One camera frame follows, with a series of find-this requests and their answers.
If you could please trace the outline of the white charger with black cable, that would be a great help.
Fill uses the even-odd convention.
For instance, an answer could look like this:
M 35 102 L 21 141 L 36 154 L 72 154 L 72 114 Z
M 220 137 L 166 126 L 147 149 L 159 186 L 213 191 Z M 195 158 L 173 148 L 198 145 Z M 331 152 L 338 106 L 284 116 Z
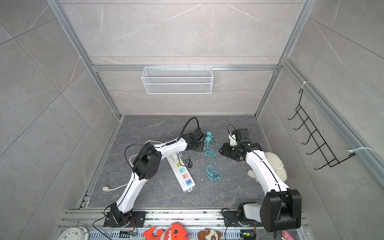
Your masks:
M 190 169 L 190 168 L 193 167 L 193 163 L 192 163 L 192 161 L 191 161 L 190 158 L 186 159 L 184 164 L 182 163 L 182 157 L 183 157 L 183 155 L 182 155 L 181 152 L 178 152 L 178 157 L 179 157 L 179 164 L 180 164 L 182 167 L 186 167 L 186 168 L 188 168 L 188 169 Z

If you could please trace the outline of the white power strip colourful sockets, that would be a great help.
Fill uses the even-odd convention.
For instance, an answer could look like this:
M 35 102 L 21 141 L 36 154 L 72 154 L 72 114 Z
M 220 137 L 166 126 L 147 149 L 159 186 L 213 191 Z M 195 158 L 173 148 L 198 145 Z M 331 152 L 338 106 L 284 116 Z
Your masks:
M 179 154 L 168 156 L 167 161 L 169 162 L 183 192 L 191 192 L 196 183 L 190 175 L 187 165 L 183 162 Z

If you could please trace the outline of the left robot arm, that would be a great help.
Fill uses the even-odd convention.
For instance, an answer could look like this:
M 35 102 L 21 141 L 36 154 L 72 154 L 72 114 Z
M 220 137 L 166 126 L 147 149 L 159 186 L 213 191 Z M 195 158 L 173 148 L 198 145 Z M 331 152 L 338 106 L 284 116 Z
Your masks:
M 122 196 L 111 204 L 104 227 L 125 227 L 131 220 L 134 203 L 144 184 L 157 172 L 161 160 L 183 151 L 200 152 L 203 148 L 204 133 L 200 128 L 192 133 L 182 134 L 167 143 L 153 145 L 146 143 L 133 161 L 132 175 Z

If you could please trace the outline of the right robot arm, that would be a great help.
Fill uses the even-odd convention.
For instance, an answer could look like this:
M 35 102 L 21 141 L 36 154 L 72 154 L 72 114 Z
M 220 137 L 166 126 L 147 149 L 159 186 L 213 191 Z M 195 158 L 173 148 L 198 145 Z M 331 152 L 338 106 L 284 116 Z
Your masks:
M 256 174 L 264 191 L 262 204 L 241 203 L 238 220 L 261 223 L 267 232 L 298 229 L 302 220 L 302 197 L 298 190 L 290 189 L 267 161 L 258 143 L 253 143 L 248 129 L 235 129 L 229 133 L 229 143 L 219 153 L 235 161 L 245 161 Z

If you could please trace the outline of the white plush seal toy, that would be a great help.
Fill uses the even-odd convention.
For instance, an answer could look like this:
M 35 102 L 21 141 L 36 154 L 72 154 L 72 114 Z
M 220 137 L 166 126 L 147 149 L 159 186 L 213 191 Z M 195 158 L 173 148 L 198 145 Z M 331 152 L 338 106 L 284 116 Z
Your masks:
M 285 182 L 287 180 L 287 172 L 282 160 L 274 153 L 264 152 L 267 162 L 273 168 L 278 177 Z

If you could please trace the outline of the brown white plush dog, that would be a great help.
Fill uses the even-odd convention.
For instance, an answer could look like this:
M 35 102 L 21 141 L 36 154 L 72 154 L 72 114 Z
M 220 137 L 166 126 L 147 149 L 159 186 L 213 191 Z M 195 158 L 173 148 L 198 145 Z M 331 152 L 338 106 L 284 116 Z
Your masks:
M 220 240 L 223 234 L 214 229 L 205 229 L 198 232 L 198 240 Z

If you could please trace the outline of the red plush lobster toy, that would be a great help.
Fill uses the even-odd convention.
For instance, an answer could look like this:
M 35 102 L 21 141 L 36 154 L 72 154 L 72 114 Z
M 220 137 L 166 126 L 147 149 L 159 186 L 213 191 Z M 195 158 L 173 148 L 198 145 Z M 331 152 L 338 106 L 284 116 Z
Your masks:
M 155 227 L 143 233 L 145 240 L 189 240 L 189 234 L 187 230 L 179 223 L 173 223 L 171 226 L 163 231 L 157 230 L 154 234 Z

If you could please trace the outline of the pink plush toy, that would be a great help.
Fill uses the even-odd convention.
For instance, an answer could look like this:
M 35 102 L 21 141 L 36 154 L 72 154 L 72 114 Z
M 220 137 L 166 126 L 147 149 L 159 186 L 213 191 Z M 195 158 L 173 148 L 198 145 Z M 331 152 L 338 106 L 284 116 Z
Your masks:
M 294 240 L 294 238 L 288 231 L 282 231 L 282 240 Z

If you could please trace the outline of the white round clock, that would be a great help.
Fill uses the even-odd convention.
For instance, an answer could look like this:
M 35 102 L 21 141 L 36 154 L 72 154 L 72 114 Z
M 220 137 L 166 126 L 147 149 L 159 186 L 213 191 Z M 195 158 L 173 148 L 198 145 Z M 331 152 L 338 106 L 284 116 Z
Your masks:
M 88 240 L 89 230 L 85 227 L 75 227 L 65 230 L 58 240 Z

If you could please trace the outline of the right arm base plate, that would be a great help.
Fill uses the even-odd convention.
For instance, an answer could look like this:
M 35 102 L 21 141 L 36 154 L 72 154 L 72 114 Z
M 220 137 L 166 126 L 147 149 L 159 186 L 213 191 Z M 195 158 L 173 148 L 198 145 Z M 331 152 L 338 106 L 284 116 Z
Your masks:
M 222 209 L 221 215 L 224 219 L 225 227 L 262 227 L 262 223 L 254 220 L 241 219 L 237 211 L 230 211 L 229 209 Z

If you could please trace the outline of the black wall hook rack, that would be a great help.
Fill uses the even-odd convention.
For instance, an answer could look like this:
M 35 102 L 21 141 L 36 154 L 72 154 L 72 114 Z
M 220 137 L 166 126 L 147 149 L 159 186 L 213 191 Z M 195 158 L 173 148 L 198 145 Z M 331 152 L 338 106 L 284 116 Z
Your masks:
M 333 168 L 337 165 L 340 165 L 341 163 L 353 158 L 356 156 L 355 153 L 350 153 L 345 159 L 339 160 L 332 149 L 330 148 L 330 145 L 326 142 L 324 139 L 321 131 L 316 127 L 308 113 L 304 110 L 301 101 L 303 98 L 303 93 L 304 90 L 300 89 L 299 90 L 299 101 L 298 104 L 295 108 L 295 113 L 292 117 L 287 118 L 287 120 L 292 121 L 295 119 L 300 120 L 301 124 L 293 128 L 294 131 L 298 131 L 301 129 L 306 129 L 307 132 L 309 133 L 309 136 L 305 142 L 301 142 L 302 145 L 307 145 L 310 142 L 313 142 L 316 146 L 314 150 L 312 150 L 309 153 L 306 153 L 307 156 L 311 156 L 317 152 L 321 153 L 322 159 L 325 161 L 325 164 L 320 166 L 320 167 L 313 167 L 314 170 L 321 170 L 324 167 L 330 167 Z

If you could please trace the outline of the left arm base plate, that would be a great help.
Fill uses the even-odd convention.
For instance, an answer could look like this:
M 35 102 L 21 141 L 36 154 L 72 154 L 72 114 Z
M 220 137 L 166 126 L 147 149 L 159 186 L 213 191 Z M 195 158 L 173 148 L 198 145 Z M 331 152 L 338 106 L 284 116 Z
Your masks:
M 127 214 L 114 214 L 107 213 L 106 220 L 103 227 L 111 228 L 133 228 L 134 225 L 137 228 L 142 228 L 146 219 L 147 212 L 128 212 Z

